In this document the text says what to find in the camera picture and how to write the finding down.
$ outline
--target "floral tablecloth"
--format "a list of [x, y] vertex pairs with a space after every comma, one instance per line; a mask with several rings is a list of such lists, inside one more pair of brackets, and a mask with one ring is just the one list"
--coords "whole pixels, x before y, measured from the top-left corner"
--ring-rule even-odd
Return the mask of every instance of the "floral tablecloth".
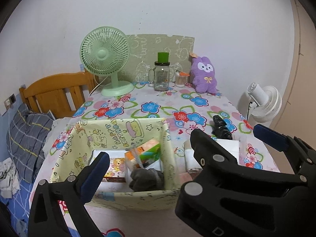
[[[224, 119], [228, 129], [233, 135], [234, 140], [240, 140], [241, 150], [239, 164], [256, 169], [279, 172], [271, 155], [264, 146], [263, 142], [254, 137], [252, 127], [238, 110], [223, 96], [220, 92], [216, 95], [208, 93], [199, 94], [192, 88], [191, 84], [185, 87], [170, 87], [167, 92], [156, 92], [149, 86], [148, 82], [135, 83], [135, 89], [124, 96], [104, 97], [100, 91], [95, 91], [91, 97], [78, 109], [73, 115], [67, 128], [56, 139], [50, 154], [45, 159], [43, 166], [35, 180], [34, 188], [30, 196], [30, 204], [34, 195], [35, 188], [41, 179], [50, 179], [53, 167], [55, 166], [58, 156], [62, 154], [62, 147], [67, 142], [69, 133], [75, 124], [84, 120], [99, 119], [126, 119], [126, 118], [166, 118], [170, 130], [170, 137], [174, 147], [174, 153], [177, 161], [178, 172], [185, 172], [183, 143], [190, 138], [192, 130], [198, 128], [205, 131], [212, 138], [212, 118], [219, 115]], [[146, 129], [150, 130], [152, 125], [147, 125]], [[68, 214], [67, 207], [61, 202], [61, 209], [67, 225], [75, 228]], [[93, 208], [86, 206], [90, 216], [100, 230], [106, 232], [109, 229], [119, 228], [127, 236], [145, 236], [148, 233], [139, 235], [140, 228], [132, 230], [130, 223], [122, 220], [124, 211], [113, 211], [106, 208]], [[150, 212], [150, 221], [155, 215], [166, 213], [164, 219], [166, 225], [178, 225], [184, 227], [184, 224], [176, 218], [172, 211]], [[151, 233], [150, 236], [160, 236], [170, 232]], [[190, 230], [183, 233], [183, 236], [195, 236]]]

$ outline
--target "door frame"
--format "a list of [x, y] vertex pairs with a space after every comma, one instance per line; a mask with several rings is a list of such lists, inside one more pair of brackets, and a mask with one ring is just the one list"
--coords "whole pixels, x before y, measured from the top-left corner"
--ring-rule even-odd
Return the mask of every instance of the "door frame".
[[290, 75], [288, 79], [288, 83], [286, 85], [283, 97], [282, 97], [282, 106], [279, 111], [279, 113], [274, 117], [272, 122], [270, 123], [270, 128], [274, 129], [276, 125], [278, 124], [280, 118], [283, 115], [283, 112], [285, 110], [285, 106], [289, 102], [289, 98], [293, 89], [294, 81], [297, 74], [298, 69], [298, 63], [299, 63], [299, 54], [300, 54], [300, 48], [301, 48], [301, 23], [300, 18], [298, 14], [298, 8], [297, 4], [299, 4], [298, 0], [290, 0], [293, 10], [293, 18], [294, 18], [294, 51], [293, 51], [293, 60], [292, 60], [292, 66], [290, 70]]

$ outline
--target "table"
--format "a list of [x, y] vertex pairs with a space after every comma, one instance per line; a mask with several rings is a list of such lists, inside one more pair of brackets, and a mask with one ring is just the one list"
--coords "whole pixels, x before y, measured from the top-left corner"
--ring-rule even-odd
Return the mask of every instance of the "table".
[[[233, 139], [240, 140], [240, 165], [279, 172], [263, 142], [254, 137], [252, 127], [222, 93], [199, 94], [189, 83], [185, 87], [170, 87], [167, 92], [154, 91], [148, 82], [134, 83], [134, 85], [135, 89], [131, 93], [121, 97], [104, 97], [100, 90], [97, 90], [77, 110], [66, 129], [55, 141], [39, 171], [30, 196], [30, 206], [39, 180], [50, 179], [61, 148], [74, 125], [80, 120], [166, 118], [178, 172], [181, 173], [185, 172], [183, 143], [190, 138], [190, 133], [196, 128], [215, 138], [212, 135], [212, 118], [214, 115], [219, 115], [226, 122]], [[60, 206], [67, 225], [75, 229], [66, 204], [60, 202]], [[115, 211], [87, 205], [85, 207], [95, 224], [104, 233], [110, 229], [120, 229], [126, 236], [137, 237], [175, 236], [179, 233], [181, 236], [199, 236], [181, 222], [172, 210]], [[143, 224], [149, 225], [152, 231], [145, 232]]]

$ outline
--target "green desk fan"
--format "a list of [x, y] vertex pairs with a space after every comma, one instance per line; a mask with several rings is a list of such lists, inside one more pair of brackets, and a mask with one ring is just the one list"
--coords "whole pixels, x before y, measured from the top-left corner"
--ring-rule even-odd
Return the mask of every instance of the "green desk fan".
[[130, 56], [127, 36], [114, 27], [99, 27], [83, 39], [80, 59], [83, 66], [97, 76], [111, 76], [111, 83], [103, 86], [103, 96], [120, 96], [131, 92], [134, 86], [128, 81], [118, 80], [118, 71]]

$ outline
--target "power cord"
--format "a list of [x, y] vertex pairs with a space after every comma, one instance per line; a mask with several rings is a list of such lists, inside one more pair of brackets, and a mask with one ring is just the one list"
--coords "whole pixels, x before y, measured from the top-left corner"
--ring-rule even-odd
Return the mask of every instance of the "power cord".
[[252, 102], [249, 102], [249, 105], [248, 105], [247, 121], [248, 121], [248, 116], [249, 116], [250, 104], [252, 104]]
[[89, 93], [89, 96], [90, 96], [99, 86], [103, 86], [103, 85], [101, 85], [101, 84], [105, 81], [105, 79], [103, 79], [102, 82], [98, 84], [98, 82], [96, 81], [95, 76], [94, 76], [94, 81], [95, 81], [98, 85], [92, 90], [91, 93]]

